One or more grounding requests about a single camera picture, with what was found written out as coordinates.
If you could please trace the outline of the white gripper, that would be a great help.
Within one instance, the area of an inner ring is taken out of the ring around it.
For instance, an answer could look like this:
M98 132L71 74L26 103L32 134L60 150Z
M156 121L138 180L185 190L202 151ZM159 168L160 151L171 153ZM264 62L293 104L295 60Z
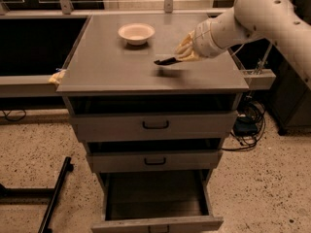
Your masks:
M216 18L200 22L175 49L176 58L182 62L214 58L225 52L218 40L222 38L224 24Z

